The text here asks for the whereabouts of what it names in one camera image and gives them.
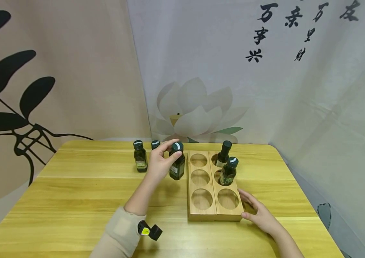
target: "wooden bottle holder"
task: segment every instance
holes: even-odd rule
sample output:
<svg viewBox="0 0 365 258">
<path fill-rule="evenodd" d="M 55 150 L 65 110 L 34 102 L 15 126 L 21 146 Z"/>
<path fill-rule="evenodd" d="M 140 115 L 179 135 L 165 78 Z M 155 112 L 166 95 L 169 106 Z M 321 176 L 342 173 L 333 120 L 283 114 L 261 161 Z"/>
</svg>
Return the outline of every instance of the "wooden bottle holder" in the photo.
<svg viewBox="0 0 365 258">
<path fill-rule="evenodd" d="M 218 183 L 220 171 L 213 156 L 218 152 L 188 151 L 188 220 L 240 221 L 244 212 L 236 180 Z"/>
</svg>

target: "dark green glass bottle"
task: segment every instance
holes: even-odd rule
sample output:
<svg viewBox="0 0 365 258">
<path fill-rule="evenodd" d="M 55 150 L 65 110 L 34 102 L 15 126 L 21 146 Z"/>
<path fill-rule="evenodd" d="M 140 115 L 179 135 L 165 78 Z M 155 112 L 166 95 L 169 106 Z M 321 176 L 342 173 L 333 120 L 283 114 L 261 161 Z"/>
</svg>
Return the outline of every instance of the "dark green glass bottle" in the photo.
<svg viewBox="0 0 365 258">
<path fill-rule="evenodd" d="M 138 172 L 146 172 L 148 168 L 147 152 L 144 149 L 144 144 L 140 140 L 134 142 L 134 159 L 136 170 Z"/>
<path fill-rule="evenodd" d="M 225 164 L 228 162 L 228 153 L 231 150 L 231 146 L 233 144 L 230 141 L 224 141 L 222 143 L 221 151 L 217 155 L 217 160 L 215 162 L 215 165 L 222 168 L 225 166 Z"/>
<path fill-rule="evenodd" d="M 237 174 L 237 165 L 238 159 L 236 157 L 230 157 L 228 159 L 228 163 L 223 166 L 220 173 L 220 179 L 218 180 L 218 183 L 220 183 L 220 185 L 227 186 L 234 181 L 234 177 Z"/>
<path fill-rule="evenodd" d="M 151 142 L 151 149 L 155 150 L 161 143 L 159 141 L 152 141 Z"/>
<path fill-rule="evenodd" d="M 177 151 L 183 152 L 182 142 L 174 142 L 171 146 L 171 151 L 169 152 L 169 155 L 171 156 Z M 169 168 L 169 176 L 174 180 L 180 180 L 183 176 L 184 167 L 185 167 L 185 156 L 182 153 L 181 157 L 179 157 Z"/>
</svg>

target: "hand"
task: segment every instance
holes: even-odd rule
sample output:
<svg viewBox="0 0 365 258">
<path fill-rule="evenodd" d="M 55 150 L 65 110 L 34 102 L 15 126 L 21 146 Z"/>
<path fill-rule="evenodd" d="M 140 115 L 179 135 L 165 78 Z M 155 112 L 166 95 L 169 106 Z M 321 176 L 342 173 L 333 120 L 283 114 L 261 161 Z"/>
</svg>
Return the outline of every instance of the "hand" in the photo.
<svg viewBox="0 0 365 258">
<path fill-rule="evenodd" d="M 182 152 L 175 152 L 171 157 L 164 158 L 164 152 L 170 151 L 174 142 L 179 139 L 172 139 L 164 142 L 155 150 L 151 151 L 148 163 L 147 177 L 155 183 L 159 183 L 169 173 L 171 165 L 182 155 Z"/>
<path fill-rule="evenodd" d="M 253 195 L 244 190 L 238 189 L 241 200 L 250 204 L 256 211 L 256 215 L 248 212 L 243 212 L 242 217 L 255 223 L 262 231 L 274 235 L 282 233 L 285 228 L 278 222 L 278 220 L 271 214 L 264 204 L 259 202 Z"/>
</svg>

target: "arm sleeve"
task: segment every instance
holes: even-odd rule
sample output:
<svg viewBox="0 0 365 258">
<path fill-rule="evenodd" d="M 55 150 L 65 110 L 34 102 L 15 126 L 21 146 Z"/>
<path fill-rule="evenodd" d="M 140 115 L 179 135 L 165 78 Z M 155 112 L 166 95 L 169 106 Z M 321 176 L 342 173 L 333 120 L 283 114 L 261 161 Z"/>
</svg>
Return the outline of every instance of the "arm sleeve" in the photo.
<svg viewBox="0 0 365 258">
<path fill-rule="evenodd" d="M 119 207 L 106 225 L 90 258 L 130 258 L 141 237 L 138 223 L 146 217 L 128 213 Z"/>
</svg>

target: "chinese calligraphy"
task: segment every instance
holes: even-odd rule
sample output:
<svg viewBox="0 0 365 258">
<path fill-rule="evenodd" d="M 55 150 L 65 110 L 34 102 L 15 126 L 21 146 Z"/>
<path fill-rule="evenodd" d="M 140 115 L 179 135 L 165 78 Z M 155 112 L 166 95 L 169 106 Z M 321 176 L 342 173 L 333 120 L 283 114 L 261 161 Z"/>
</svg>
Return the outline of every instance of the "chinese calligraphy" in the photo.
<svg viewBox="0 0 365 258">
<path fill-rule="evenodd" d="M 266 23 L 271 16 L 273 16 L 273 12 L 270 11 L 271 8 L 273 7 L 278 7 L 277 3 L 272 3 L 272 4 L 268 4 L 268 5 L 260 5 L 261 9 L 265 10 L 265 12 L 262 14 L 261 18 L 259 18 L 258 20 L 262 20 L 262 22 Z"/>
<path fill-rule="evenodd" d="M 250 56 L 248 57 L 245 57 L 245 58 L 248 58 L 248 62 L 251 62 L 251 60 L 255 59 L 255 61 L 258 63 L 258 57 L 262 57 L 261 55 L 261 49 L 258 49 L 258 51 L 250 51 Z"/>
<path fill-rule="evenodd" d="M 312 30 L 309 30 L 307 32 L 307 39 L 304 40 L 304 42 L 310 41 L 310 36 L 313 35 L 313 33 L 316 31 L 316 28 L 313 28 Z"/>
<path fill-rule="evenodd" d="M 293 26 L 293 24 L 297 27 L 298 26 L 298 22 L 296 22 L 297 17 L 302 17 L 303 15 L 300 14 L 300 8 L 298 6 L 296 6 L 296 8 L 291 11 L 291 15 L 290 16 L 286 16 L 286 19 L 288 19 L 288 22 L 285 23 L 285 26 L 288 25 L 289 28 L 291 28 Z"/>
<path fill-rule="evenodd" d="M 304 53 L 306 52 L 306 48 L 304 48 L 304 50 L 300 49 L 300 51 L 298 52 L 297 56 L 296 56 L 296 59 L 295 60 L 298 60 L 300 62 L 301 58 L 303 57 Z"/>
<path fill-rule="evenodd" d="M 357 2 L 357 0 L 354 0 L 353 3 L 350 5 L 350 6 L 346 6 L 346 11 L 345 13 L 343 13 L 341 16 L 340 16 L 340 19 L 343 18 L 343 19 L 349 19 L 349 21 L 358 21 L 359 19 L 357 19 L 356 16 L 353 16 L 355 10 L 354 8 L 358 7 L 360 5 L 359 2 Z"/>
<path fill-rule="evenodd" d="M 317 22 L 318 19 L 320 19 L 320 17 L 323 15 L 323 8 L 326 6 L 328 6 L 328 2 L 318 6 L 319 11 L 313 21 L 315 20 L 315 22 Z"/>
<path fill-rule="evenodd" d="M 255 30 L 255 32 L 257 32 L 257 36 L 254 37 L 255 44 L 259 44 L 261 40 L 263 40 L 265 38 L 265 33 L 268 32 L 267 29 L 264 29 L 264 27 L 262 27 L 261 30 Z"/>
</svg>

